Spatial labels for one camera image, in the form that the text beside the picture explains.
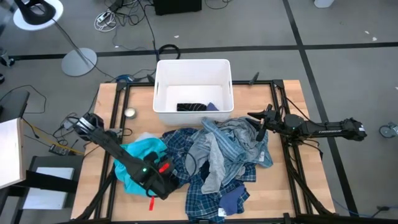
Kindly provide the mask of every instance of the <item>clothing pile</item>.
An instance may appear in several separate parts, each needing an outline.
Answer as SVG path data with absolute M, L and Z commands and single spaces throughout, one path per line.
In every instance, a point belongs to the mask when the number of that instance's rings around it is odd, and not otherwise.
M 256 181 L 255 165 L 272 166 L 268 135 L 257 142 L 257 132 L 245 118 L 222 123 L 204 118 L 202 124 L 201 130 L 164 133 L 161 140 L 180 187 L 190 183 L 185 203 L 189 220 L 220 223 L 227 215 L 243 213 L 243 202 L 249 197 L 243 182 Z

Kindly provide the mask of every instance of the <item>black metal frame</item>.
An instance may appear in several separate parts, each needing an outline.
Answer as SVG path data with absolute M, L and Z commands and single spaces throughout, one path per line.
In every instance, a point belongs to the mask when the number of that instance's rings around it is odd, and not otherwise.
M 233 81 L 233 85 L 248 85 L 249 80 L 239 80 L 239 81 Z M 284 88 L 284 83 L 283 80 L 258 80 L 254 82 L 254 85 L 269 85 L 271 88 L 271 95 L 272 95 L 272 101 L 273 104 L 276 108 L 279 107 L 279 102 L 278 102 L 278 97 L 277 97 L 277 90 L 280 91 L 281 95 L 281 102 L 282 106 L 285 108 L 285 113 L 290 113 L 289 110 L 289 104 L 286 102 L 285 97 L 286 92 Z M 118 105 L 120 101 L 120 94 L 121 90 L 124 89 L 124 100 L 123 100 L 123 107 L 122 111 L 124 111 L 127 108 L 128 102 L 129 102 L 129 93 L 130 93 L 130 88 L 131 87 L 140 87 L 140 86 L 154 86 L 154 83 L 118 83 L 116 87 L 116 94 L 114 97 L 114 103 L 113 103 L 113 110 L 112 110 L 112 117 L 111 117 L 111 123 L 109 125 L 109 128 L 114 128 L 115 122 L 116 122 L 116 116 L 118 114 Z M 121 122 L 119 125 L 119 128 L 122 129 L 122 133 L 124 134 L 124 125 L 126 122 L 126 117 L 124 116 L 124 113 L 121 113 Z M 280 141 L 282 143 L 282 149 L 284 151 L 284 159 L 285 159 L 285 164 L 286 164 L 286 169 L 288 169 L 288 163 L 291 162 L 290 160 L 290 151 L 289 151 L 289 144 L 284 138 L 280 138 Z M 297 145 L 293 145 L 293 150 L 294 150 L 294 157 L 296 160 L 296 165 L 297 165 L 297 172 L 299 177 L 304 181 L 305 183 L 305 174 L 303 171 L 303 165 L 299 153 L 299 149 Z M 99 186 L 101 186 L 106 178 L 106 174 L 108 173 L 108 168 L 109 168 L 109 153 L 106 152 L 104 156 L 104 162 L 103 162 L 103 168 L 101 171 L 101 179 Z M 292 175 L 289 174 L 288 170 L 288 179 L 289 179 L 289 187 L 290 187 L 290 192 L 292 194 L 292 202 L 294 206 L 294 212 L 295 215 L 300 215 L 302 214 L 301 208 L 300 208 L 300 202 L 299 202 L 299 196 L 297 195 L 297 189 L 296 189 L 296 184 L 295 180 L 292 177 Z M 108 199 L 108 207 L 106 211 L 106 217 L 107 219 L 111 220 L 112 219 L 112 213 L 113 213 L 113 204 L 114 204 L 114 198 L 115 198 L 115 193 L 116 193 L 116 178 L 112 180 L 111 186 L 110 186 L 110 192 L 109 192 L 109 199 Z M 312 212 L 312 206 L 311 203 L 308 199 L 308 197 L 304 194 L 303 191 L 303 198 L 304 198 L 304 204 L 305 208 L 308 214 L 313 214 Z M 102 199 L 100 200 L 96 211 L 95 211 L 95 218 L 100 218 L 100 213 L 102 209 Z M 286 221 L 286 214 L 284 214 L 285 218 L 260 218 L 260 219 L 242 219 L 242 220 L 226 220 L 226 222 L 233 222 L 233 223 L 284 223 Z M 126 221 L 126 222 L 112 222 L 112 223 L 120 223 L 120 224 L 128 224 L 128 223 L 148 223 L 148 222 L 137 222 L 137 221 Z M 181 220 L 172 220 L 172 221 L 151 221 L 151 223 L 189 223 L 187 221 L 181 221 Z

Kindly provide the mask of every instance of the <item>wooden tabletop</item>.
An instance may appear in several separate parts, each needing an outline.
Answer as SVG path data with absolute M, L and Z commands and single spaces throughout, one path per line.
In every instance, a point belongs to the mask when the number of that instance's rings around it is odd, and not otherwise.
M 300 82 L 298 80 L 285 80 L 284 85 L 287 97 L 308 116 Z M 233 93 L 234 111 L 231 115 L 233 118 L 247 116 L 247 112 L 262 111 L 269 103 L 272 104 L 269 85 L 235 85 L 233 86 Z M 94 112 L 104 119 L 105 128 L 109 127 L 115 94 L 116 84 L 101 84 Z M 159 121 L 152 109 L 153 94 L 153 87 L 134 87 L 130 89 L 128 107 L 135 108 L 138 114 L 137 118 L 126 120 L 125 128 L 131 128 L 133 134 L 124 137 L 124 144 L 134 142 L 143 132 L 152 133 L 160 137 L 166 131 L 178 129 L 178 127 L 165 126 Z M 120 123 L 123 98 L 124 93 L 122 92 L 116 127 Z M 289 105 L 289 108 L 292 114 L 300 115 L 293 105 Z M 86 154 L 95 147 L 96 145 L 94 144 L 89 145 Z M 250 193 L 250 197 L 244 203 L 244 213 L 227 218 L 277 218 L 283 217 L 283 213 L 286 212 L 290 213 L 291 217 L 294 217 L 287 171 L 278 134 L 269 132 L 268 148 L 274 165 L 268 169 L 257 166 L 257 182 L 244 183 Z M 300 146 L 299 149 L 308 187 L 329 211 L 334 212 L 335 209 L 319 152 L 310 146 Z M 103 158 L 104 150 L 98 148 L 83 161 L 72 218 L 79 216 L 93 199 L 100 182 Z M 118 181 L 112 221 L 186 220 L 185 199 L 187 189 L 188 184 L 170 194 L 167 200 L 156 199 L 154 211 L 150 212 L 149 198 L 125 194 L 123 183 Z M 303 212 L 305 211 L 304 202 L 298 185 L 297 189 Z M 109 189 L 104 194 L 102 217 L 106 216 L 108 197 Z

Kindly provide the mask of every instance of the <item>white plastic bin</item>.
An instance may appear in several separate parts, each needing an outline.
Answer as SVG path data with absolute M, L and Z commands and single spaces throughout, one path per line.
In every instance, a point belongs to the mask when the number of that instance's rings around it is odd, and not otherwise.
M 219 111 L 177 111 L 177 103 L 213 103 Z M 166 125 L 200 125 L 204 117 L 224 121 L 233 109 L 228 60 L 161 60 L 157 63 L 154 111 Z

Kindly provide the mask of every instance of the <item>plaid shirt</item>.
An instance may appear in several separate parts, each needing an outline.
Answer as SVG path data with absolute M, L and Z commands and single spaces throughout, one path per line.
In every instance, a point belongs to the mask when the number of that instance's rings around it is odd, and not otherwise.
M 236 187 L 243 185 L 243 181 L 256 181 L 256 168 L 253 163 L 246 163 L 245 173 L 239 179 L 233 179 L 229 184 L 220 188 L 218 193 L 205 194 L 201 193 L 201 187 L 204 180 L 201 178 L 201 171 L 190 177 L 185 169 L 185 158 L 187 152 L 193 145 L 192 134 L 198 130 L 193 128 L 182 128 L 176 131 L 164 133 L 162 140 L 167 146 L 165 152 L 169 155 L 175 165 L 175 175 L 180 181 L 179 187 L 186 183 L 190 183 L 187 192 L 187 201 L 185 202 L 185 213 L 191 222 L 197 220 L 210 220 L 217 223 L 224 222 L 224 217 L 218 216 L 218 208 L 220 199 L 228 192 L 234 190 Z M 244 190 L 244 193 L 238 199 L 238 213 L 243 213 L 243 202 L 249 198 L 249 193 Z

